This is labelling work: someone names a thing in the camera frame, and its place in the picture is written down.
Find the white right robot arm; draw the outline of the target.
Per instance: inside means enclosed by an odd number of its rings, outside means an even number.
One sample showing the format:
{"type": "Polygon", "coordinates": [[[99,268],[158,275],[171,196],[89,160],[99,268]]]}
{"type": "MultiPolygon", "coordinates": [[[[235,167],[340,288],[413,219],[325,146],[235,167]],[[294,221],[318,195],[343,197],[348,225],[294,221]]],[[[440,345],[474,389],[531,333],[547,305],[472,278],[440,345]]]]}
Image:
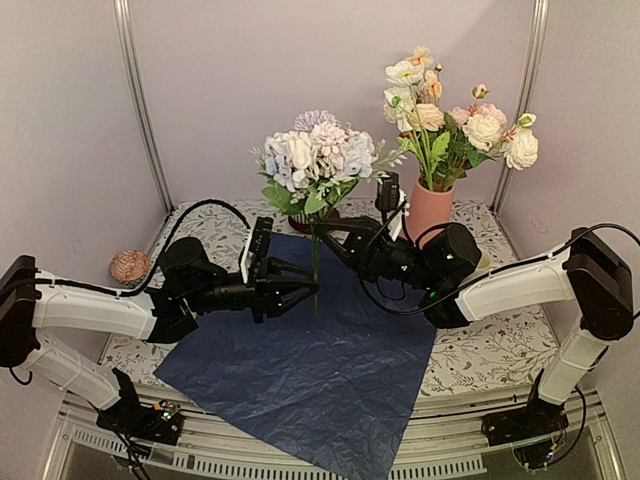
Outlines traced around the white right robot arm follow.
{"type": "Polygon", "coordinates": [[[503,312],[539,305],[569,313],[561,344],[541,371],[517,427],[537,436],[552,424],[572,391],[609,346],[628,335],[639,314],[629,265],[599,236],[578,228],[563,244],[534,257],[481,272],[481,251],[460,223],[434,225],[415,239],[395,237],[370,217],[316,224],[312,232],[361,285],[398,280],[422,293],[409,310],[439,329],[462,328],[503,312]]]}

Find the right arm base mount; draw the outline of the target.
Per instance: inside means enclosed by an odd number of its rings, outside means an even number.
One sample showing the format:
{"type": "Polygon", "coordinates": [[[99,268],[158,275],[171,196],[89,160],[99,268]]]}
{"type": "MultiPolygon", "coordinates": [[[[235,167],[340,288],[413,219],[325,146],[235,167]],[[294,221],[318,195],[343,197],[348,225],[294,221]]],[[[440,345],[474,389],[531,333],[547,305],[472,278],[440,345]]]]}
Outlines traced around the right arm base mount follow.
{"type": "Polygon", "coordinates": [[[543,437],[537,443],[516,447],[516,462],[526,470],[546,469],[563,444],[569,422],[563,406],[525,406],[482,418],[481,432],[490,446],[543,437]]]}

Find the white poppy flower stem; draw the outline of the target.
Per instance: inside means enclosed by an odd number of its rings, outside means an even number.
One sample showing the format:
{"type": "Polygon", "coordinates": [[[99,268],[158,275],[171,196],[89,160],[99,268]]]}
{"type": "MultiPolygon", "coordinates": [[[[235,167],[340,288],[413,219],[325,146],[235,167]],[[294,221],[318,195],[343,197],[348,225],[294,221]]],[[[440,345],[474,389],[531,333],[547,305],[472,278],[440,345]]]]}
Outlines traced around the white poppy flower stem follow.
{"type": "Polygon", "coordinates": [[[408,133],[411,129],[409,125],[410,113],[416,104],[431,104],[421,98],[420,87],[424,70],[409,61],[411,56],[385,68],[388,87],[384,90],[383,105],[385,118],[389,123],[395,124],[399,132],[398,145],[410,153],[412,153],[409,150],[410,141],[408,139],[408,133]]]}

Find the peach rose cluster stem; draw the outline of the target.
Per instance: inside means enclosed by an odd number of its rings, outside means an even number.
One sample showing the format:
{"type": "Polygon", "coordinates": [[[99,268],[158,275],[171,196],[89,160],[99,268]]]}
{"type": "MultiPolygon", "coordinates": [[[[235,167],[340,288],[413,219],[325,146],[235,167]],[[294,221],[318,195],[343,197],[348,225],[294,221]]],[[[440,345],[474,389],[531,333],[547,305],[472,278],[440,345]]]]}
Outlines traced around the peach rose cluster stem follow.
{"type": "Polygon", "coordinates": [[[416,104],[410,113],[409,125],[409,150],[419,162],[421,184],[430,191],[444,192],[451,140],[444,113],[433,104],[416,104]]]}

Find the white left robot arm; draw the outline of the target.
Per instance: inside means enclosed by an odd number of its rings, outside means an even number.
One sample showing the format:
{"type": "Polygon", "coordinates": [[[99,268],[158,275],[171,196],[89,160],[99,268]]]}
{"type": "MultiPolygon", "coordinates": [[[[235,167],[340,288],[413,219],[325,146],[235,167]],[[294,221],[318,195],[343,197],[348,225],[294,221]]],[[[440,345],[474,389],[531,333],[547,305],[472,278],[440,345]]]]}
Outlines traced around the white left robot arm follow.
{"type": "Polygon", "coordinates": [[[128,434],[148,426],[127,374],[90,361],[56,339],[55,328],[115,333],[154,344],[174,344],[217,311],[249,311],[255,322],[280,317],[318,290],[311,271],[268,256],[268,241],[245,251],[235,273],[212,263],[193,237],[174,242],[157,259],[159,288],[117,291],[40,271],[18,257],[1,279],[1,365],[46,377],[83,397],[128,434]]]}

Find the blue wrapping paper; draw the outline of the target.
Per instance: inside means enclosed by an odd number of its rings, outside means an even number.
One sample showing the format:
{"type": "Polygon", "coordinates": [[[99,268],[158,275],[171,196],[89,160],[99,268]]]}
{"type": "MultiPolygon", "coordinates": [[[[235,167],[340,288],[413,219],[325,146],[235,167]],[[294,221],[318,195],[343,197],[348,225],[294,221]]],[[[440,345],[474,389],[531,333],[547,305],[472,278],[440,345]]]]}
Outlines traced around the blue wrapping paper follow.
{"type": "Polygon", "coordinates": [[[239,430],[348,479],[386,478],[436,339],[419,300],[380,309],[321,252],[316,298],[261,324],[214,312],[156,368],[165,384],[239,430]]]}

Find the white rose stem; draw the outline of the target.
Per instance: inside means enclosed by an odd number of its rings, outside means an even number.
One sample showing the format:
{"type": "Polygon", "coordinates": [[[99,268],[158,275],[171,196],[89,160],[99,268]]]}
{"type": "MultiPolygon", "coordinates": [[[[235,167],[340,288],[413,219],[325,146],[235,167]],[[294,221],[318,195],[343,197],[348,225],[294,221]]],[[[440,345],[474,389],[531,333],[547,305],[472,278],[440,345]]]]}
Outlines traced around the white rose stem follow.
{"type": "Polygon", "coordinates": [[[533,132],[537,116],[524,112],[509,126],[506,115],[494,104],[485,102],[489,93],[485,84],[472,88],[474,103],[461,126],[466,139],[480,152],[499,153],[509,169],[522,171],[532,167],[539,154],[539,140],[533,132]]]}

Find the pink rose stem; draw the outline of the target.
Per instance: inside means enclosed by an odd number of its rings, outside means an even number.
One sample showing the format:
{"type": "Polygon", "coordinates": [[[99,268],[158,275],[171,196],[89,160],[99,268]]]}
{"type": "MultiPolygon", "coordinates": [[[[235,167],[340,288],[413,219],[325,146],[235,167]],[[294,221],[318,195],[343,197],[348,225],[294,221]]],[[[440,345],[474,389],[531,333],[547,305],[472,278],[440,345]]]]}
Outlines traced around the pink rose stem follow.
{"type": "Polygon", "coordinates": [[[491,160],[504,140],[507,117],[492,103],[475,103],[467,109],[454,107],[446,115],[451,134],[445,170],[445,190],[451,190],[467,171],[491,160]]]}

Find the artificial flower bouquet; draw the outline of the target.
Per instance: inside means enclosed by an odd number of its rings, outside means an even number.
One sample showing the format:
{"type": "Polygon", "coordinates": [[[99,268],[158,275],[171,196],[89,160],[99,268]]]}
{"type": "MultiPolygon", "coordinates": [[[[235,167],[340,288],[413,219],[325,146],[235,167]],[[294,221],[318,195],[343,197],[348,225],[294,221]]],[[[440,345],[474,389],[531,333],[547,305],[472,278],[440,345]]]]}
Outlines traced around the artificial flower bouquet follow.
{"type": "Polygon", "coordinates": [[[378,183],[406,159],[326,110],[299,114],[292,130],[266,137],[251,154],[266,181],[262,194],[287,217],[335,210],[361,181],[378,183]]]}

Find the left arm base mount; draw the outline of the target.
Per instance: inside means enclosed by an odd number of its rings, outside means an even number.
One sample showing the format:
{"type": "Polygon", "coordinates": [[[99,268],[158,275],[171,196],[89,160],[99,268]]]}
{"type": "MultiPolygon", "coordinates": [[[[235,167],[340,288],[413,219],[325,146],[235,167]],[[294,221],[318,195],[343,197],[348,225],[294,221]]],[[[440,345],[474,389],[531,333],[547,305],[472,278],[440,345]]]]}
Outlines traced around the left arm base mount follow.
{"type": "Polygon", "coordinates": [[[97,410],[96,425],[122,437],[147,440],[176,446],[184,417],[165,400],[154,406],[144,406],[137,399],[121,398],[106,410],[97,410]]]}

